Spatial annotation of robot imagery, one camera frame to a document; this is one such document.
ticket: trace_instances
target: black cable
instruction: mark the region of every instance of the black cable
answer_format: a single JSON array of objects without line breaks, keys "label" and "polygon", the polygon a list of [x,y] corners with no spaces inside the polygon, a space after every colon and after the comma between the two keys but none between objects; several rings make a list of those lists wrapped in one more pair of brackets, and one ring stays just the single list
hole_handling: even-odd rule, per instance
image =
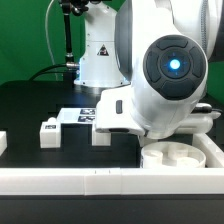
[{"label": "black cable", "polygon": [[30,79],[29,81],[33,81],[35,78],[37,78],[38,76],[46,73],[47,71],[49,70],[52,70],[52,69],[55,69],[55,68],[64,68],[66,67],[66,64],[57,64],[57,65],[52,65],[52,66],[49,66],[47,68],[44,68],[42,70],[40,70],[39,72],[37,72],[36,74],[34,74]]}]

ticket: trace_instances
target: black table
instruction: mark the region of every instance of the black table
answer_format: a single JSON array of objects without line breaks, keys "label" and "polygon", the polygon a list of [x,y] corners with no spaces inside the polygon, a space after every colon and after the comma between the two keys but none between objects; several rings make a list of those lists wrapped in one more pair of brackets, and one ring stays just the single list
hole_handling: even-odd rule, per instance
[{"label": "black table", "polygon": [[[91,108],[98,101],[99,96],[77,92],[64,82],[0,86],[0,129],[8,137],[0,167],[138,167],[136,136],[114,134],[110,147],[92,147],[90,125],[64,125],[60,149],[40,148],[42,121],[57,116],[62,107]],[[223,109],[210,96],[204,102]],[[223,126],[221,117],[209,133],[221,148]],[[224,195],[0,196],[0,223],[218,224],[224,220],[223,207]]]}]

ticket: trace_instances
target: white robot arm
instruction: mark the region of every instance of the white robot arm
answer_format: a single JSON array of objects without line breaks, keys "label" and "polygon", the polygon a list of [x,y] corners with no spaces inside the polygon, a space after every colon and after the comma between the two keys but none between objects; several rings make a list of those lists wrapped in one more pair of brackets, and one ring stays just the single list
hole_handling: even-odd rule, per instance
[{"label": "white robot arm", "polygon": [[204,1],[170,0],[171,10],[158,8],[156,2],[127,0],[116,16],[118,67],[131,85],[102,93],[94,123],[97,132],[166,138],[187,123],[202,97],[222,0],[209,1],[206,8],[204,50],[203,32],[198,30]]}]

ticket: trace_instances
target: white block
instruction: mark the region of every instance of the white block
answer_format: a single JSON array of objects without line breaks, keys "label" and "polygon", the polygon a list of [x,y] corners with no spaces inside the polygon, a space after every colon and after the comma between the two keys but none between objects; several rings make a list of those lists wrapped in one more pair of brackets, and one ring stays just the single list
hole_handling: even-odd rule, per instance
[{"label": "white block", "polygon": [[111,195],[121,193],[119,168],[95,169],[84,177],[85,195]]},{"label": "white block", "polygon": [[53,119],[43,122],[40,129],[41,148],[61,147],[61,124]]},{"label": "white block", "polygon": [[7,148],[6,132],[0,131],[0,156]]},{"label": "white block", "polygon": [[110,146],[111,133],[98,133],[95,128],[95,121],[92,125],[92,145],[93,146]]}]

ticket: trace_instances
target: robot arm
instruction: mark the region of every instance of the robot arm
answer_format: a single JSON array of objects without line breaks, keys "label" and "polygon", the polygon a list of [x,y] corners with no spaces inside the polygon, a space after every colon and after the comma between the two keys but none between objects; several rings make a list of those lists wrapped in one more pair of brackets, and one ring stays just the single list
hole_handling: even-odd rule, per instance
[{"label": "robot arm", "polygon": [[[177,2],[171,0],[172,6]],[[155,0],[124,3],[116,18],[115,49],[118,67],[131,85],[103,92],[96,131],[161,139],[189,117],[203,94],[208,62],[194,35],[180,32],[174,15],[157,8]]]}]

